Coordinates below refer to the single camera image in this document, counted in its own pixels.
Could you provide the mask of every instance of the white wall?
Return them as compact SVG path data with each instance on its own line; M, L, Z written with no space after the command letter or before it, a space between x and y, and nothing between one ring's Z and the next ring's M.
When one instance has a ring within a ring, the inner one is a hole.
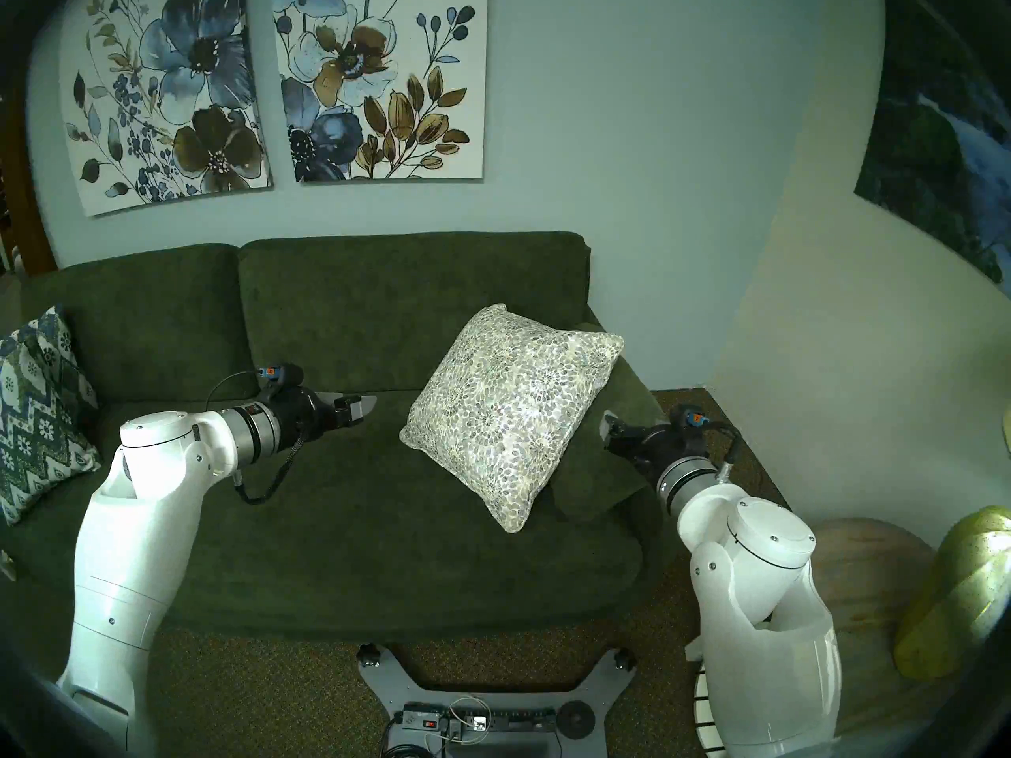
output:
M208 241L570 229L646 384L711 375L783 190L821 0L490 0L484 181L309 187L288 162L269 2L248 0L274 190L94 219L67 159L59 27L39 35L29 143L61 266Z
M937 545L1011 505L1011 301L853 194L885 6L825 6L793 167L711 389L806 519L868 516Z

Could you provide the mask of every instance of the brown flower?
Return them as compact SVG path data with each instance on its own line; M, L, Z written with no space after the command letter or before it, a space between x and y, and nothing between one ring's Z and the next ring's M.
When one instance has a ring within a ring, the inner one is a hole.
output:
M194 111L192 124L176 132L172 159L190 179L202 177L201 192L249 189L263 173L263 150L241 112L228 118L213 106Z

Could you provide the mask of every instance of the sofa backrest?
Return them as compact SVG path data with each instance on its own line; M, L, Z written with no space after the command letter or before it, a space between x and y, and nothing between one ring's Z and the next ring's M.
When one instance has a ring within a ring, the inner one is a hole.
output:
M570 232L273 239L240 250L257 363L323 391L421 390L479 309L555 328L582 320L589 248Z
M199 245L71 266L25 281L21 316L62 304L81 368L100 401L197 401L250 370L239 250ZM252 376L215 399L252 396Z

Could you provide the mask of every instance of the black cable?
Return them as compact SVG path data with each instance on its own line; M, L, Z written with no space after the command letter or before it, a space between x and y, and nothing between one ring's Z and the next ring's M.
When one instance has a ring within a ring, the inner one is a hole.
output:
M281 481L284 480L284 476L286 476L288 474L288 470L291 469L291 465L295 460L295 454L297 454L301 450L301 447L305 445L305 441L307 440L307 438L308 438L308 424L303 424L302 428L298 431L298 440L296 440L295 444L291 446L291 451L288 453L288 458L285 459L284 464L282 464L281 468L277 471L277 475L274 476L274 481L270 484L270 486L267 487L267 491L264 492L262 497L251 497L249 494L246 493L246 486L243 485L243 482L241 480L236 481L236 491L238 491L239 496L243 498L243 502L249 505L262 505L264 502L266 502L268 499L274 496L274 492L277 491L277 487L281 485Z
M397 712L389 719L386 728L383 729L382 739L379 740L379 758L435 758L427 747L421 745L397 745L387 749L389 732L394 725L403 723L403 713ZM446 755L446 743L443 742L443 755Z
M205 401L203 403L203 411L206 412L207 409L210 407L210 397L214 395L214 391L216 391L218 388L220 388L224 383L226 383L233 377L239 377L240 375L255 375L255 374L257 374L257 373L254 370L252 370L252 369L246 369L246 370L244 370L242 372L233 372L227 377L224 377L224 378L221 378L220 380L218 380L217 381L217 385L215 385L213 388L211 388L210 389L210 393L207 394L207 401Z
M397 745L383 753L380 758L435 758L435 756L421 745Z
M723 457L723 461L727 464L735 464L737 462L737 457L741 450L741 443L744 442L744 438L737 427L725 420L710 420L704 423L701 429L703 432L706 430L713 430L713 432L719 432L721 435L729 437L730 448L727 449L727 455Z
M379 740L379 758L383 758L386 755L386 744L389 740L390 729L393 728L393 724L396 723L396 716L402 715L398 712L396 715L389 719L389 723L386 724L386 728L382 730L382 739Z

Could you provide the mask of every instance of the metal plate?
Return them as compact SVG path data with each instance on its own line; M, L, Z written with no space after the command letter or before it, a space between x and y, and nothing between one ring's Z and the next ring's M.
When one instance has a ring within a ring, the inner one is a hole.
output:
M403 710L406 703L427 703L449 706L457 698L464 695L473 695L480 698L493 710L516 710L516 709L546 709L553 708L556 712L564 703L570 700L581 700L587 703L593 710L596 719L596 726L592 733L584 739L573 741L566 739L561 734L554 732L549 734L536 733L501 733L487 732L487 736L481 741L481 747L493 748L504 747L523 748L527 747L533 755L546 755L549 758L608 758L607 740L604 734L604 722L618 696L624 692L636 674L635 667L631 669L619 668L615 662L615 656L619 650L609 650L593 667L585 679L571 690L561 692L481 692L480 690L428 690L421 687L411 679L403 667L385 647L379 649L379 665L365 666L359 663L358 671L362 679L382 701L386 709L386 715L392 718L397 712ZM473 701L466 701L459 704L461 707L472 707ZM415 744L425 746L425 734L418 731L404 731L399 726L393 726L389 732L389 746L400 744ZM434 754L442 748L442 743L438 737L428 735L428 749ZM464 737L467 740L476 739L471 732L467 732ZM476 749L470 748L461 755L473 754L475 758L482 755ZM497 754L497 751L487 750L488 758Z

